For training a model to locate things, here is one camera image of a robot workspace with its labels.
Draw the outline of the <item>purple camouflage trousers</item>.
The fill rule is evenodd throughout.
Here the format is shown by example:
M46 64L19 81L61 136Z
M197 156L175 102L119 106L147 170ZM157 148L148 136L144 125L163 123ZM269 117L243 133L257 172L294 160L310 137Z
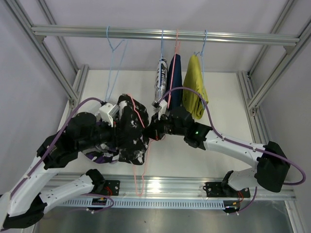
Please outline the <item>purple camouflage trousers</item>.
M96 164L115 164L119 160L118 148L111 148L105 144L86 149L82 154Z

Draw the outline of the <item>black white patterned trousers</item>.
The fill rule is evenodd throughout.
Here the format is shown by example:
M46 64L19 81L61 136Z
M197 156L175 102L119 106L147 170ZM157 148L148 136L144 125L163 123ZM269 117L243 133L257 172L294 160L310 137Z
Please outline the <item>black white patterned trousers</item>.
M145 162L145 153L149 147L149 138L143 131L149 126L146 107L127 94L119 96L118 149L119 161L134 165Z

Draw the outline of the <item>navy blue trousers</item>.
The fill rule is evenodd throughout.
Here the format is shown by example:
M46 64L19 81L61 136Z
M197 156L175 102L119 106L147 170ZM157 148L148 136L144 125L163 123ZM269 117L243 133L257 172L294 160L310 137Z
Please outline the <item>navy blue trousers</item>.
M171 72L172 72L172 65L173 65L173 58L170 63L170 67L168 70L168 77L167 77L167 90L170 89L170 79L171 79ZM172 88L181 87L182 86L182 69L181 69L181 56L176 54L176 61L175 61L175 68L174 68L174 76L173 76L173 86ZM182 94L183 90L178 89L173 91L171 94L171 101L169 104L169 110L179 107L182 101Z

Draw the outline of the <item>white black lettered trousers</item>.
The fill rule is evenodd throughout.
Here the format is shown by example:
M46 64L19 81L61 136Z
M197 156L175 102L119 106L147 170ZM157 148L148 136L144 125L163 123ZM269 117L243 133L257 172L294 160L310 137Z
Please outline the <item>white black lettered trousers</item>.
M168 64L165 57L161 57L158 61L158 67L155 78L155 102L158 102L167 89Z

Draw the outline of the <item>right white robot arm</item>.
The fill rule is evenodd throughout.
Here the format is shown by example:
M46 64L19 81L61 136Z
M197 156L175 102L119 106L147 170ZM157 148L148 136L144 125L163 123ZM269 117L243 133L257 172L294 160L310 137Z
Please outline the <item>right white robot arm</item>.
M166 134L183 136L193 148L219 152L250 165L245 170L227 172L221 184L226 196L256 186L278 193L290 168L279 144L272 141L266 145L248 143L216 134L211 126L194 121L184 107L173 109L169 115L154 114L143 134L153 140L160 140Z

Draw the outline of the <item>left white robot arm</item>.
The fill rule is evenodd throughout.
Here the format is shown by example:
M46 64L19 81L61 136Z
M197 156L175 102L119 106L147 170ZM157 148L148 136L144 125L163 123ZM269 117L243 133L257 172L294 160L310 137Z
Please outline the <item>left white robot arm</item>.
M97 169L90 169L78 179L57 188L43 190L43 187L77 159L80 152L114 142L115 129L106 122L97 122L93 114L81 113L69 119L57 134L42 143L9 197L0 197L6 204L0 211L1 230L28 228L54 207L74 197L102 195L105 179Z

